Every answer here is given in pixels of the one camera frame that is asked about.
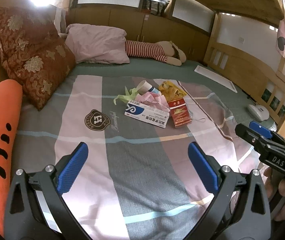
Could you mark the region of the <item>right hand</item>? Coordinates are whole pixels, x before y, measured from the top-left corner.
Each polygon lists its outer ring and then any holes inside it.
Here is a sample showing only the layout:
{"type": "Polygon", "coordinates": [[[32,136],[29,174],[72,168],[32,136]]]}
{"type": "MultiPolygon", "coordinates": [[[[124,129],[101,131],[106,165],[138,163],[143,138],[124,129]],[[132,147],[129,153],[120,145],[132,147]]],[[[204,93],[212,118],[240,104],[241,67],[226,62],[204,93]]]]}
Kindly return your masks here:
{"type": "MultiPolygon", "coordinates": [[[[270,197],[274,191],[274,188],[271,184],[271,175],[272,175],[272,168],[268,167],[265,169],[263,175],[267,178],[264,182],[267,196],[270,197]]],[[[278,185],[278,191],[281,194],[282,197],[285,197],[285,179],[282,179],[278,185]]],[[[282,207],[282,209],[278,212],[278,214],[274,217],[274,220],[279,222],[285,220],[285,205],[282,207]]]]}

